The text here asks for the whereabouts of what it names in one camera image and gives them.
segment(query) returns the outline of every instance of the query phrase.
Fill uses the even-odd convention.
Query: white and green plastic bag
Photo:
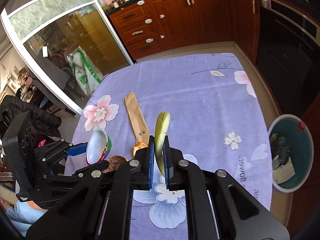
[[[81,90],[90,97],[100,85],[102,73],[80,47],[68,56],[68,61]]]

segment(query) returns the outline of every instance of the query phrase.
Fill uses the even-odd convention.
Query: puffer jacket
[[[17,114],[30,111],[31,133],[34,135],[47,135],[61,137],[58,127],[61,125],[61,118],[44,111],[38,106],[23,102],[14,96],[5,96],[0,104],[0,122],[4,113],[12,122]]]

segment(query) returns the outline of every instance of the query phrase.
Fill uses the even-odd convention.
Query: green vegetable
[[[164,138],[169,127],[170,114],[168,112],[161,112],[158,115],[155,130],[155,155],[156,162],[161,174],[164,176],[164,160],[162,154],[162,148]]]

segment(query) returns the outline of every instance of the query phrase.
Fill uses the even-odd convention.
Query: trash can
[[[295,171],[293,177],[279,185],[273,180],[273,186],[281,192],[289,193],[300,188],[311,171],[313,141],[308,127],[304,127],[303,124],[295,115],[283,114],[273,121],[268,130],[269,136],[271,133],[276,133],[278,137],[286,138]]]

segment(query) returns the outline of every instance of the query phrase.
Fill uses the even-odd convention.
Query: silver bolt
[[[189,165],[189,162],[187,160],[180,160],[179,165],[182,167],[186,167]]]
[[[217,175],[221,178],[224,178],[227,175],[227,172],[225,170],[218,170]]]
[[[94,177],[94,178],[98,178],[101,176],[101,171],[98,171],[98,170],[95,170],[93,172],[91,172],[91,176]]]
[[[140,164],[140,162],[138,160],[130,161],[130,166],[132,166],[132,167],[137,167],[139,164]]]

